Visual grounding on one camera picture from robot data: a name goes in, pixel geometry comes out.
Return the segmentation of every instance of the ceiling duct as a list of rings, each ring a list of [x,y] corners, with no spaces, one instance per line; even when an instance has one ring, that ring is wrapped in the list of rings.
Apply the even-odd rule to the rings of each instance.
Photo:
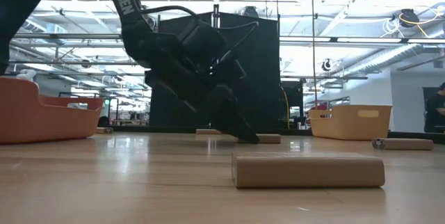
[[[445,38],[445,23],[439,23],[429,29],[424,30],[430,38]],[[413,38],[422,38],[422,34],[416,34]],[[394,63],[398,63],[417,56],[425,52],[426,48],[422,44],[407,44],[395,49],[386,49],[373,54],[354,65],[351,65],[345,70],[337,72],[332,76],[347,76],[352,74],[364,73],[370,74],[372,72],[381,70],[382,68],[389,67]],[[327,79],[320,81],[320,84],[325,84],[334,81],[333,79]]]
[[[40,26],[38,23],[33,22],[30,19],[27,19],[23,25],[22,29],[25,29],[27,31],[30,31],[32,33],[68,33],[66,29],[63,27],[54,24],[54,23],[47,23],[46,27]],[[49,43],[55,43],[57,45],[64,45],[66,40],[63,39],[45,39],[45,42]]]

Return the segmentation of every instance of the vertical pole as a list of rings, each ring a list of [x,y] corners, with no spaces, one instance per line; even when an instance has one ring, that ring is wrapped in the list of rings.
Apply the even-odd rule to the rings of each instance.
[[[312,0],[312,69],[314,71],[314,87],[315,87],[315,109],[318,109],[318,96],[317,96],[317,80],[315,72],[315,1]]]
[[[116,120],[119,120],[119,99],[116,98],[116,100],[118,101],[118,104],[116,106]]]
[[[109,121],[111,114],[111,97],[107,97],[106,100],[108,100],[108,121]]]
[[[161,15],[158,14],[158,22],[156,23],[156,32],[159,32],[159,26],[161,25]]]

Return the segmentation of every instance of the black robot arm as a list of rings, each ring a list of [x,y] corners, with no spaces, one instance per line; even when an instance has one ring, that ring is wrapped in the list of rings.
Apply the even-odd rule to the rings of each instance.
[[[6,33],[0,32],[3,40],[12,39],[38,2],[0,0],[1,28],[7,27]],[[257,143],[257,135],[238,112],[236,98],[228,86],[242,79],[245,72],[236,59],[236,46],[227,46],[220,29],[211,27],[194,12],[180,6],[143,10],[139,0],[113,0],[113,3],[122,24],[126,52],[139,65],[150,68],[145,73],[145,83],[166,87],[196,113],[206,116],[212,127]],[[17,12],[14,6],[24,8]],[[153,32],[145,15],[172,9],[189,13],[193,18],[190,24],[179,35]],[[256,24],[245,26],[253,29]],[[7,45],[0,47],[8,51]],[[3,74],[7,60],[0,61],[3,61],[3,70],[0,70]]]

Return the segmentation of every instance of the bin handle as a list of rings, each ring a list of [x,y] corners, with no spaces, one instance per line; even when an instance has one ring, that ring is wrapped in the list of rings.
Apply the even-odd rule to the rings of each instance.
[[[68,107],[68,104],[86,103],[89,110],[97,110],[102,107],[104,103],[104,98],[102,100],[93,98],[70,98],[70,97],[47,97],[40,96],[40,103],[45,106],[64,106]]]
[[[358,110],[357,115],[361,118],[378,118],[379,111],[377,111],[377,110]]]
[[[332,111],[329,111],[329,110],[309,110],[309,117],[311,119],[321,118],[322,115],[332,115]]]

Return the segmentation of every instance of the ceiling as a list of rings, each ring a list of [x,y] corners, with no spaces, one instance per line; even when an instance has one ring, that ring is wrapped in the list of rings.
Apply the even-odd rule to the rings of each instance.
[[[179,5],[190,8],[196,13],[205,13],[213,10],[215,3],[220,5],[220,11],[225,13],[237,13],[246,6],[255,6],[259,16],[265,19],[277,19],[280,14],[281,36],[326,36],[326,37],[396,37],[410,38],[421,35],[418,27],[398,28],[388,21],[393,14],[398,15],[401,9],[409,8],[419,16],[424,29],[444,22],[444,0],[141,0],[143,5],[154,8],[166,5]],[[312,14],[316,14],[314,31]],[[181,11],[168,11],[161,13],[161,19],[181,17],[185,14]],[[56,24],[66,33],[119,33],[120,21],[115,12],[111,0],[42,0],[35,9],[29,21],[47,29],[47,25]],[[94,41],[96,43],[120,44],[117,40]],[[19,44],[45,53],[48,58],[53,58],[54,48],[33,47],[36,43],[44,44],[44,41],[20,40]],[[121,48],[60,48],[59,54],[66,54],[64,61],[76,61],[88,59],[104,62],[129,62],[131,59]],[[331,47],[324,46],[314,49],[311,44],[307,46],[282,45],[280,56],[282,59],[282,75],[309,76],[313,62],[316,62],[316,73],[329,75],[321,68],[321,63],[326,59],[332,60],[337,70],[344,69],[354,63],[363,60],[367,56],[376,53],[379,49],[372,44],[360,47]],[[417,56],[408,62],[419,61]],[[67,66],[58,67],[67,70]],[[138,66],[102,65],[92,66],[85,71],[80,66],[71,66],[70,72],[124,72],[143,73],[144,69]]]

